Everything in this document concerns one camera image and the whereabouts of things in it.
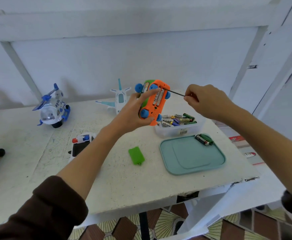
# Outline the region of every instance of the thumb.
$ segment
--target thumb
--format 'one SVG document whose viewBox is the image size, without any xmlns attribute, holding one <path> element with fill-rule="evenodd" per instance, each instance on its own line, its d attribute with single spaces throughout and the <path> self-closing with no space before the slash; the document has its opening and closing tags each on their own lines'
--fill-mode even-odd
<svg viewBox="0 0 292 240">
<path fill-rule="evenodd" d="M 150 125 L 150 123 L 154 120 L 154 117 L 148 117 L 144 120 L 140 120 L 141 126 Z"/>
<path fill-rule="evenodd" d="M 196 101 L 196 99 L 194 99 L 192 96 L 185 96 L 184 100 L 192 107 L 198 104 L 198 101 Z"/>
</svg>

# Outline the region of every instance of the white table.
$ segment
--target white table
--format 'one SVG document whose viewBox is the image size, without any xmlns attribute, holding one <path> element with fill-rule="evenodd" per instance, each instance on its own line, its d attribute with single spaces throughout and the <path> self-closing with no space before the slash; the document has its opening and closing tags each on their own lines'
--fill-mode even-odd
<svg viewBox="0 0 292 240">
<path fill-rule="evenodd" d="M 95 101 L 70 103 L 71 113 L 62 127 L 36 126 L 39 113 L 32 108 L 0 110 L 0 223 L 31 196 L 45 178 L 58 173 L 69 160 L 72 138 L 84 132 L 99 132 L 116 115 Z M 162 114 L 188 113 L 203 119 L 178 95 L 172 94 Z M 90 216 L 129 209 L 171 199 L 204 189 L 224 192 L 233 182 L 245 182 L 259 176 L 231 141 L 206 120 L 202 132 L 212 136 L 226 156 L 218 169 L 182 176 L 169 174 L 159 151 L 163 139 L 147 126 L 124 135 L 106 158 L 86 200 Z M 142 166 L 133 165 L 128 149 L 139 146 L 145 157 Z"/>
</svg>

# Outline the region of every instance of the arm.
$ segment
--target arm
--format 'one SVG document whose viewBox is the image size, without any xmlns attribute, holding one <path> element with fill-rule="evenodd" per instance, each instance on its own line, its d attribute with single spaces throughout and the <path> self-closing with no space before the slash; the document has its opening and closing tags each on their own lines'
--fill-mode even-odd
<svg viewBox="0 0 292 240">
<path fill-rule="evenodd" d="M 198 113 L 240 133 L 292 194 L 291 140 L 235 105 L 223 91 L 212 85 L 192 84 L 185 95 L 184 99 Z"/>
<path fill-rule="evenodd" d="M 64 239 L 87 217 L 85 199 L 109 151 L 125 133 L 149 125 L 153 117 L 138 117 L 141 104 L 159 89 L 131 95 L 130 100 L 98 136 L 56 176 L 33 191 L 8 222 L 0 225 L 0 239 Z"/>
</svg>

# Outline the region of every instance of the barcode label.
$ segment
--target barcode label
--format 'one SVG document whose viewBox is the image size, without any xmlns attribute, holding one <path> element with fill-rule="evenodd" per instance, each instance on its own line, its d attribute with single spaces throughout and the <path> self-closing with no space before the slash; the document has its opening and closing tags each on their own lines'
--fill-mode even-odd
<svg viewBox="0 0 292 240">
<path fill-rule="evenodd" d="M 184 134 L 186 134 L 186 133 L 187 133 L 187 129 L 181 129 L 179 134 L 180 134 L 180 135 L 184 135 Z"/>
</svg>

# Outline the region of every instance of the airplane wing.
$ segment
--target airplane wing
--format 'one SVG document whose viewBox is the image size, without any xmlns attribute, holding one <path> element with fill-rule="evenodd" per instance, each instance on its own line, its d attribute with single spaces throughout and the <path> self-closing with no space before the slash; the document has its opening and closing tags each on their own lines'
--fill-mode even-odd
<svg viewBox="0 0 292 240">
<path fill-rule="evenodd" d="M 109 107 L 114 107 L 115 108 L 115 102 L 99 102 L 99 101 L 96 101 L 96 103 L 100 103 L 100 104 L 107 105 Z"/>
</svg>

